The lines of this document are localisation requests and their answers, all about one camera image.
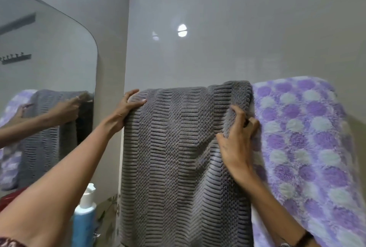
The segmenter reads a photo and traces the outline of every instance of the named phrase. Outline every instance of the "purple towel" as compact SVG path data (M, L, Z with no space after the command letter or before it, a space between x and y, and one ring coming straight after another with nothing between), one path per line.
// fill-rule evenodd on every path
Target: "purple towel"
M254 164L276 197L322 247L366 245L365 203L350 127L334 88L295 77L253 85ZM253 212L255 246L270 247Z
M7 124L14 117L18 107L29 103L30 98L37 90L28 89L19 92L7 104L5 112L0 118L0 127ZM17 188L19 164L22 158L20 142L0 149L0 188L7 191Z

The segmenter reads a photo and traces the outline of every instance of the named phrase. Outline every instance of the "hook rack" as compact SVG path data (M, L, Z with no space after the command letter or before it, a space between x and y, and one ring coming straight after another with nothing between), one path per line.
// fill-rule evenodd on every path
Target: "hook rack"
M14 62L19 62L19 61L23 61L23 60L28 60L28 59L32 59L32 55L25 55L24 52L21 52L21 54L10 54L7 56L0 56L0 61L2 62L3 65L5 64L10 64L10 63L14 63Z

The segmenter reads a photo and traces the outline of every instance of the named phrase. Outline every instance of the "bottle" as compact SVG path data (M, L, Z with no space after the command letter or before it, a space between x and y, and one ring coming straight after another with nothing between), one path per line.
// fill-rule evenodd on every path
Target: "bottle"
M95 223L94 184L89 183L80 204L75 208L72 229L72 247L92 247Z

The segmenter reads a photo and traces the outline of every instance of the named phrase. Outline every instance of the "textured gray towel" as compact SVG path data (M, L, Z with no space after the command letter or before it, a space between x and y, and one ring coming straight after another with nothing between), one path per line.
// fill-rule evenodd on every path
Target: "textured gray towel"
M248 198L224 167L215 134L248 110L249 82L149 89L124 128L121 244L253 246Z
M24 117L35 117L46 113L58 102L81 95L82 92L37 91L30 102L33 106L25 110ZM29 186L77 146L75 121L62 126L45 129L22 141L23 157L19 167L18 188Z

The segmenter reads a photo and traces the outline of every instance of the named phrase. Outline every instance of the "wristwatch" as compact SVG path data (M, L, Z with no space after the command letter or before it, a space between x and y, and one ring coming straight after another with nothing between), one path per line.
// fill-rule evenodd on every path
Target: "wristwatch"
M291 246L288 243L282 243L279 247L306 247L309 241L313 238L314 236L309 231L306 231L295 246Z

